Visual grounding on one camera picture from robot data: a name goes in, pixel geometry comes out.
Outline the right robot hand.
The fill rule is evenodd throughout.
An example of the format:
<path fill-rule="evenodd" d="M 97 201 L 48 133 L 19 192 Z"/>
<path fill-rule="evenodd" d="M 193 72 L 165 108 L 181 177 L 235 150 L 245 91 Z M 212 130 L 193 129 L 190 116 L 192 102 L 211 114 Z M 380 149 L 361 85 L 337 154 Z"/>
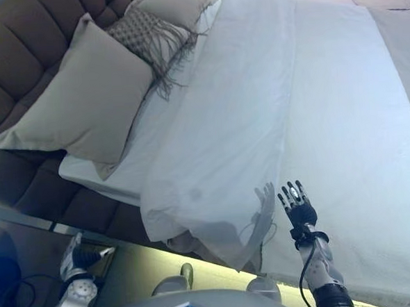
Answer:
<path fill-rule="evenodd" d="M 293 228 L 306 224 L 315 226 L 318 215 L 303 185 L 299 181 L 287 182 L 281 187 L 281 192 L 277 195 L 287 214 Z"/>

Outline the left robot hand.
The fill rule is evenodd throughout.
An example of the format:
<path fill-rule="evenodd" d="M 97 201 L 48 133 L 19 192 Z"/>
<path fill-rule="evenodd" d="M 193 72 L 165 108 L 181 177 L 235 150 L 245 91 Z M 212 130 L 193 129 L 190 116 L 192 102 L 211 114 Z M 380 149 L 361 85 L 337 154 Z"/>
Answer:
<path fill-rule="evenodd" d="M 63 281 L 86 272 L 89 267 L 115 252 L 114 247 L 105 248 L 101 251 L 86 251 L 81 248 L 82 237 L 82 232 L 78 232 L 73 236 L 63 254 L 60 263 L 60 278 Z"/>

